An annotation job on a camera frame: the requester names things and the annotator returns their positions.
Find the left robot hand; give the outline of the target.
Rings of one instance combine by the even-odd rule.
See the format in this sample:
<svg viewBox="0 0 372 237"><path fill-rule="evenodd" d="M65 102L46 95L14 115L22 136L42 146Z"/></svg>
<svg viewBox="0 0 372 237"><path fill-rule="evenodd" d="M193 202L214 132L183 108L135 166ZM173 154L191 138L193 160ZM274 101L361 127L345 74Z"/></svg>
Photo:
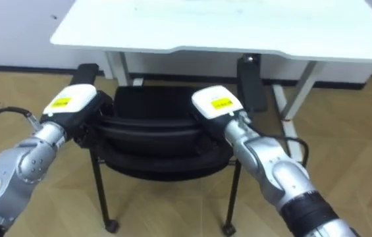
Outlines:
<svg viewBox="0 0 372 237"><path fill-rule="evenodd" d="M102 113L111 114L112 98L92 84L71 84L64 87L42 111L40 124L46 131L59 133L57 146L83 136L85 126Z"/></svg>

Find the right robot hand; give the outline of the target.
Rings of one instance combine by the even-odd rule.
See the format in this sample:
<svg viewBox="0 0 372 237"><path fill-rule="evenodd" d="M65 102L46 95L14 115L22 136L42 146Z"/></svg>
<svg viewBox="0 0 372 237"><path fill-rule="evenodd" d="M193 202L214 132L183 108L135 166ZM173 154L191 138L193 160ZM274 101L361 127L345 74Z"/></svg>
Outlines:
<svg viewBox="0 0 372 237"><path fill-rule="evenodd" d="M227 125L238 117L244 107L238 98L224 86L209 86L191 96L196 120L216 139L225 138Z"/></svg>

